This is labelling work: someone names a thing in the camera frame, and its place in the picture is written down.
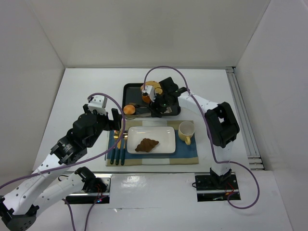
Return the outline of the metal serving tongs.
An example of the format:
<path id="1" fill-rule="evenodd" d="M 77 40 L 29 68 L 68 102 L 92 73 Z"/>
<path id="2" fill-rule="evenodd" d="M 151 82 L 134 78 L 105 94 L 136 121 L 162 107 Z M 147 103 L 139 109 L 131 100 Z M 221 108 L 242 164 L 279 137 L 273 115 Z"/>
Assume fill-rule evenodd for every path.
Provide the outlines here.
<path id="1" fill-rule="evenodd" d="M 154 104 L 141 105 L 136 103 L 129 103 L 123 107 L 123 112 L 127 120 L 144 117 L 158 117 L 166 116 L 172 113 L 171 107 L 160 107 Z"/>

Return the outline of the brown chocolate croissant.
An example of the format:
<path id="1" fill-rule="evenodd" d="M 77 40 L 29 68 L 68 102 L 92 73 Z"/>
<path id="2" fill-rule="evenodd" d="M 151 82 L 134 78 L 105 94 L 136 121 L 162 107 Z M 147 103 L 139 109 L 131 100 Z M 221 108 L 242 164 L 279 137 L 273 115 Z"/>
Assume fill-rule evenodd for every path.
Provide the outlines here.
<path id="1" fill-rule="evenodd" d="M 135 148 L 136 152 L 150 152 L 155 146 L 159 144 L 159 141 L 144 138 Z"/>

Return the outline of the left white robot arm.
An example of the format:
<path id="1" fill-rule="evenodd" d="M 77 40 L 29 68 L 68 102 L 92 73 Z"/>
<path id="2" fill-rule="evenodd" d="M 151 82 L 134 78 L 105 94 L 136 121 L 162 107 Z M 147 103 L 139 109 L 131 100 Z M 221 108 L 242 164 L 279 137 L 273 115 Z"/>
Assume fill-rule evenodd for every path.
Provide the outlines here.
<path id="1" fill-rule="evenodd" d="M 84 191 L 103 193 L 106 185 L 87 167 L 80 167 L 61 182 L 51 183 L 87 154 L 103 131 L 120 130 L 125 122 L 121 108 L 112 109 L 110 120 L 104 106 L 92 103 L 83 106 L 84 113 L 67 134 L 52 147 L 41 165 L 23 182 L 0 200 L 0 217 L 11 231 L 26 231 L 36 218 L 51 205 L 68 195 Z"/>

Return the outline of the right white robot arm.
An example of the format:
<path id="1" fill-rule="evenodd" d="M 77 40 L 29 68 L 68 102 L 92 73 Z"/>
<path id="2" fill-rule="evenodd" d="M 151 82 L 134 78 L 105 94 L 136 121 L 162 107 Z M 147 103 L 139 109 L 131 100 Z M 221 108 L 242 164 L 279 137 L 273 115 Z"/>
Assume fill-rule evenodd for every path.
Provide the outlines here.
<path id="1" fill-rule="evenodd" d="M 152 114 L 161 117 L 170 107 L 178 104 L 197 115 L 206 125 L 214 163 L 210 168 L 211 180 L 219 185 L 231 176 L 230 155 L 233 142 L 240 132 L 234 112 L 227 102 L 215 103 L 190 92 L 186 87 L 179 88 L 171 77 L 159 82 L 159 87 L 145 86 L 142 94 L 149 96 Z"/>

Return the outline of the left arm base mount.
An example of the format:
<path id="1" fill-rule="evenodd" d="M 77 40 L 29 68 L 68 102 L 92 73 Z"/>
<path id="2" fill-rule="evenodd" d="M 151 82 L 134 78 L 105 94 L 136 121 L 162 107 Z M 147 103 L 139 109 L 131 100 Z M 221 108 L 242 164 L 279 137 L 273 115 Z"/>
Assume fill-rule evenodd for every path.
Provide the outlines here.
<path id="1" fill-rule="evenodd" d="M 81 190 L 68 195 L 65 199 L 70 205 L 90 205 L 110 203 L 110 174 L 96 174 L 96 183 L 91 189 Z"/>

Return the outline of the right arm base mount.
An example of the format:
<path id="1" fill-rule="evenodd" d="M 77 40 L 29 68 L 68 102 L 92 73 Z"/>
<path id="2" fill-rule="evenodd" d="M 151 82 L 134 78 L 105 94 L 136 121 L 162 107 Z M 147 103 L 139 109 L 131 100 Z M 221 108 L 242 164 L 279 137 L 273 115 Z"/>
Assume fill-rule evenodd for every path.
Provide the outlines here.
<path id="1" fill-rule="evenodd" d="M 227 201 L 228 196 L 231 200 L 241 200 L 239 186 L 235 174 L 232 174 L 225 183 L 214 185 L 209 173 L 195 174 L 192 187 L 196 189 L 198 202 Z"/>

